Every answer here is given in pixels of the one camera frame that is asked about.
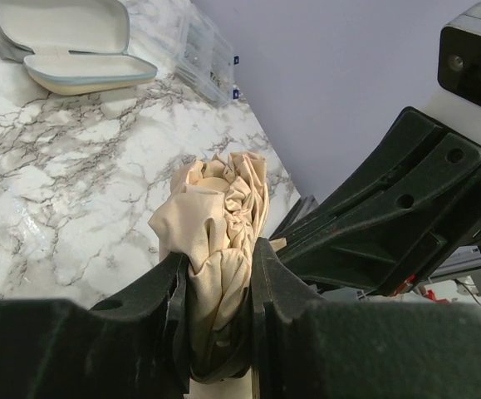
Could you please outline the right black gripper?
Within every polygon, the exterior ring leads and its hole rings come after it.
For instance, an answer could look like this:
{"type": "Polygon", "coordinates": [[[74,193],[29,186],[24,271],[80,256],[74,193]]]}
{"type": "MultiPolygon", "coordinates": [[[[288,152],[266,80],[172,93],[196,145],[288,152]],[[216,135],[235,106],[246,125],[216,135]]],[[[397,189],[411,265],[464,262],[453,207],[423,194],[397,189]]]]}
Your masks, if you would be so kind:
{"type": "Polygon", "coordinates": [[[481,145],[413,107],[325,201],[281,232],[300,279],[389,295],[481,252],[481,145]]]}

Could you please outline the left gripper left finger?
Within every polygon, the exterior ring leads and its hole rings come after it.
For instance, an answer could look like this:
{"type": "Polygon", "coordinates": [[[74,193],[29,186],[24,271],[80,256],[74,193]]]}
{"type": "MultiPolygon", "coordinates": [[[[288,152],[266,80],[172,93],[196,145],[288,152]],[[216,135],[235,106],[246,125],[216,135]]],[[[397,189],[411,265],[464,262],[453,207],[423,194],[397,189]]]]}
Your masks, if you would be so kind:
{"type": "Polygon", "coordinates": [[[181,398],[176,296],[188,260],[169,254],[92,308],[0,299],[0,398],[181,398]]]}

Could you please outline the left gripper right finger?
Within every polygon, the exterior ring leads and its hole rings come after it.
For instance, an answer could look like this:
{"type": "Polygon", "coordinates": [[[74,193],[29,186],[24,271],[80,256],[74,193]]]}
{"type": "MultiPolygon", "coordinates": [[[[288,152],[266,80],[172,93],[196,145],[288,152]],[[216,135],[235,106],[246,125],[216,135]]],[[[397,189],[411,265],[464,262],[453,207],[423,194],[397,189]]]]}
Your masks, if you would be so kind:
{"type": "Polygon", "coordinates": [[[481,308],[331,302],[253,253],[256,398],[481,398],[481,308]]]}

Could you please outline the beige umbrella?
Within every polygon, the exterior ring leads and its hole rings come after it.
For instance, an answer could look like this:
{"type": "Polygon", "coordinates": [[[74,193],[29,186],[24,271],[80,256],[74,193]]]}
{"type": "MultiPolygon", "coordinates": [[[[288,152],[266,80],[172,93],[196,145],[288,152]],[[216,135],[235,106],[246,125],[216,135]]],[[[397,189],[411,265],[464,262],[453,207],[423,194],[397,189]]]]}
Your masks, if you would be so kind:
{"type": "Polygon", "coordinates": [[[178,169],[149,225],[160,255],[185,254],[191,377],[241,377],[250,366],[253,252],[269,210],[267,161],[252,152],[178,169]]]}

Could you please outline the beige umbrella case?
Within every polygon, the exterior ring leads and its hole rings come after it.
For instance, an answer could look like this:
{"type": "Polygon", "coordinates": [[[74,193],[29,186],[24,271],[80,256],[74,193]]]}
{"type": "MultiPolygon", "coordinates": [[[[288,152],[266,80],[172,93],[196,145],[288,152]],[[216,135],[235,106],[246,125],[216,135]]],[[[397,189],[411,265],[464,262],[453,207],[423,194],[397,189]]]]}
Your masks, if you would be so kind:
{"type": "Polygon", "coordinates": [[[129,54],[130,17],[119,1],[0,1],[0,31],[0,57],[59,95],[135,86],[157,74],[129,54]]]}

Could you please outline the clear plastic screw box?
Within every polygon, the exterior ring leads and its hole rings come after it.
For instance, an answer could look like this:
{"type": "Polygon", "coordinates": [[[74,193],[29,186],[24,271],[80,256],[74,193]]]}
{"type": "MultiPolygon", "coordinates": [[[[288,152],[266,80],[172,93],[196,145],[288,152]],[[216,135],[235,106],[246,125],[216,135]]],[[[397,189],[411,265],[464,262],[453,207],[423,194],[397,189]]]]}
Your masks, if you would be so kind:
{"type": "Polygon", "coordinates": [[[175,75],[212,106],[223,107],[236,99],[238,57],[210,18],[193,4],[186,14],[183,39],[175,75]]]}

